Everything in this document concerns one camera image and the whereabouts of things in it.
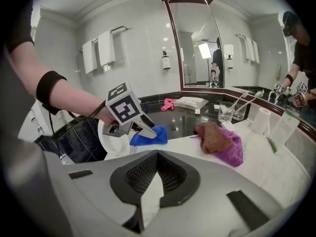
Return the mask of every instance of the black marble countertop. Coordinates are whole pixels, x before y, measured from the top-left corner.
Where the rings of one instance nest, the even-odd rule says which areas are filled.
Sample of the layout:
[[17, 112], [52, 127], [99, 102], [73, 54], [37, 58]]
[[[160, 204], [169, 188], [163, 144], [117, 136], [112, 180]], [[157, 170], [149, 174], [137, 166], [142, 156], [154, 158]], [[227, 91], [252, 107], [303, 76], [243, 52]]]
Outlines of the black marble countertop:
[[165, 125], [167, 128], [168, 140], [194, 135], [194, 128], [199, 123], [214, 121], [220, 126], [217, 120], [218, 110], [214, 109], [213, 103], [207, 103], [200, 110], [200, 115], [195, 115], [194, 110], [174, 107], [163, 112], [160, 108], [164, 106], [163, 101], [141, 104], [143, 110], [155, 123], [155, 126]]

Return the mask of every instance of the mirror frame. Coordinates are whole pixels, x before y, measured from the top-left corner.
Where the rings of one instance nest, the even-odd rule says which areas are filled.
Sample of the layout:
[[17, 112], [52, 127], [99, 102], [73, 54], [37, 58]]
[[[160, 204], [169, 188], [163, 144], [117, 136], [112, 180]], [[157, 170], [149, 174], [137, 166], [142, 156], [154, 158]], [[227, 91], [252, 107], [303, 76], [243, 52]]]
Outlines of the mirror frame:
[[[180, 43], [179, 43], [177, 31], [176, 31], [175, 22], [174, 22], [172, 12], [169, 6], [170, 0], [162, 0], [162, 1], [164, 1], [165, 3], [166, 9], [169, 15], [169, 19], [170, 19], [172, 31], [173, 31], [174, 40], [175, 40], [175, 46], [176, 46], [176, 51], [177, 51], [177, 56], [178, 56], [178, 66], [179, 66], [180, 90], [181, 91], [203, 91], [203, 92], [208, 92], [208, 93], [226, 94], [226, 95], [234, 96], [236, 98], [240, 97], [242, 95], [242, 92], [226, 89], [225, 87], [224, 88], [184, 87], [183, 67], [182, 67], [182, 61], [181, 61], [181, 56], [180, 56]], [[207, 2], [207, 0], [205, 0], [205, 2], [207, 6], [211, 3], [211, 1]], [[253, 98], [254, 98], [253, 96], [248, 95], [245, 97], [245, 100], [249, 101], [249, 100], [252, 100]], [[282, 107], [278, 105], [274, 105], [273, 103], [270, 103], [264, 99], [257, 98], [253, 101], [253, 103], [261, 107], [264, 107], [267, 110], [278, 114], [279, 116], [282, 116], [285, 110]], [[301, 129], [305, 134], [307, 134], [312, 140], [316, 142], [316, 130], [313, 129], [309, 124], [305, 123], [303, 120], [300, 119], [298, 128]]]

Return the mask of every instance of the white towel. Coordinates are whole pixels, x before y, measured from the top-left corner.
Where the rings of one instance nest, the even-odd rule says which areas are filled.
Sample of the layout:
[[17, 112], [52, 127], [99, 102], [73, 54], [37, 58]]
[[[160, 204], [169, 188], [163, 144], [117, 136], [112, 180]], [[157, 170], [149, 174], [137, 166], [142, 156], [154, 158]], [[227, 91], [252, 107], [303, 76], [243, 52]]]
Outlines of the white towel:
[[252, 40], [252, 44], [253, 44], [253, 50], [254, 50], [254, 53], [255, 53], [255, 61], [256, 61], [256, 63], [260, 63], [257, 42]]
[[249, 52], [249, 59], [255, 61], [255, 54], [253, 52], [252, 40], [249, 37], [246, 37], [246, 52]]
[[115, 61], [113, 36], [111, 31], [106, 31], [98, 37], [100, 64], [109, 67]]
[[88, 74], [92, 70], [97, 69], [98, 65], [95, 56], [95, 48], [91, 40], [82, 46], [82, 53], [85, 73]]

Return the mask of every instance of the purple cloth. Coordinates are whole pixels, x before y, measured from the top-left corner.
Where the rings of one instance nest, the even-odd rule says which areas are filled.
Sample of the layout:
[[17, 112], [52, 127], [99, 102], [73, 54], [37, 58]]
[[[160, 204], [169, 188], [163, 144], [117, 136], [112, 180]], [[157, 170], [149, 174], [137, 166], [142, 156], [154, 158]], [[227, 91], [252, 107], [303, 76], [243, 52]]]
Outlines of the purple cloth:
[[233, 167], [238, 167], [239, 165], [243, 164], [243, 149], [241, 138], [234, 132], [230, 132], [221, 127], [219, 127], [219, 129], [226, 138], [232, 138], [233, 145], [226, 152], [217, 151], [214, 152], [213, 155]]

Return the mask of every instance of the brown cloth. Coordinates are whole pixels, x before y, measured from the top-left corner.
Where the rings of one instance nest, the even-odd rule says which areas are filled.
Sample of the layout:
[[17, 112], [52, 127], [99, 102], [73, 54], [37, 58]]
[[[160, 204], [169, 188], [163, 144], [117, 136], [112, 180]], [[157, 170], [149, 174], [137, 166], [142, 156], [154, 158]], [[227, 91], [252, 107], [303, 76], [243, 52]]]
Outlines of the brown cloth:
[[201, 148], [206, 154], [216, 151], [225, 152], [233, 144], [231, 138], [222, 135], [215, 122], [197, 124], [195, 131], [201, 137]]

